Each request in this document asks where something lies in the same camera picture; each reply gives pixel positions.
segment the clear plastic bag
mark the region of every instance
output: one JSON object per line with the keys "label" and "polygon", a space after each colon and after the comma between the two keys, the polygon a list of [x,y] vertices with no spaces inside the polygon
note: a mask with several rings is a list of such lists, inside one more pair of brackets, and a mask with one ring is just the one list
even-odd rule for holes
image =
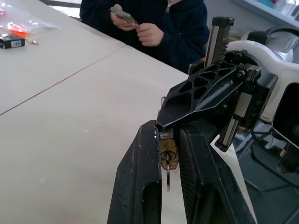
{"label": "clear plastic bag", "polygon": [[60,29],[1,0],[0,28],[23,38],[36,38]]}

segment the table surface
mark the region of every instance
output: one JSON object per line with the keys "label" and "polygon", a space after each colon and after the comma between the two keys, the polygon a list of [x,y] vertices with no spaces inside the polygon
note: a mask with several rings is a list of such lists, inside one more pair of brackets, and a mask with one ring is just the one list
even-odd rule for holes
{"label": "table surface", "polygon": [[61,29],[37,46],[1,50],[0,114],[125,46],[39,1],[7,2]]}
{"label": "table surface", "polygon": [[[139,126],[187,76],[36,0],[10,2],[62,29],[0,55],[0,222],[105,223],[117,166]],[[234,149],[216,151],[253,211]],[[171,192],[165,187],[162,223],[186,223],[178,170]]]}

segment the white machine housing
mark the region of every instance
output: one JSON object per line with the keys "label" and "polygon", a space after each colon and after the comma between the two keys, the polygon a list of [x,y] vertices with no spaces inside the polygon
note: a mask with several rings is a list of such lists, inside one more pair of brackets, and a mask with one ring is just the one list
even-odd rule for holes
{"label": "white machine housing", "polygon": [[268,47],[254,41],[231,42],[228,45],[228,51],[233,50],[246,50],[257,58],[270,73],[278,76],[278,82],[262,114],[263,118],[272,122],[286,87],[291,83],[299,83],[299,64],[281,60]]}

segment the navy hoodie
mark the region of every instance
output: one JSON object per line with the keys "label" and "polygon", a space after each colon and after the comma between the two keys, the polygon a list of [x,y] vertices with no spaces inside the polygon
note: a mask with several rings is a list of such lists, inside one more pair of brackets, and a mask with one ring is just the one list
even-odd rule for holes
{"label": "navy hoodie", "polygon": [[[164,32],[161,43],[145,47],[136,30],[118,29],[110,20],[110,7],[115,4],[139,24],[156,24]],[[169,10],[167,5],[167,0],[83,0],[80,17],[87,25],[187,73],[189,64],[206,54],[206,6],[203,0],[181,0]]]}

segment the hand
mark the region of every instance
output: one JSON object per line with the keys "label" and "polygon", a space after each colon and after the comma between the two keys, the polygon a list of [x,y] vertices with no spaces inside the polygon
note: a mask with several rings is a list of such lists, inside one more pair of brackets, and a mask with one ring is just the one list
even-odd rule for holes
{"label": "hand", "polygon": [[[116,4],[116,5],[114,5],[114,7],[116,9],[122,11],[122,7],[120,5]],[[114,12],[110,13],[110,19],[115,26],[117,26],[119,29],[122,29],[123,31],[130,31],[130,30],[136,29],[138,27],[137,24],[135,24],[133,22],[128,22],[128,21],[116,16]]]}
{"label": "hand", "polygon": [[164,32],[152,23],[143,23],[138,26],[136,31],[139,41],[142,42],[142,45],[146,47],[158,46],[164,36]]}

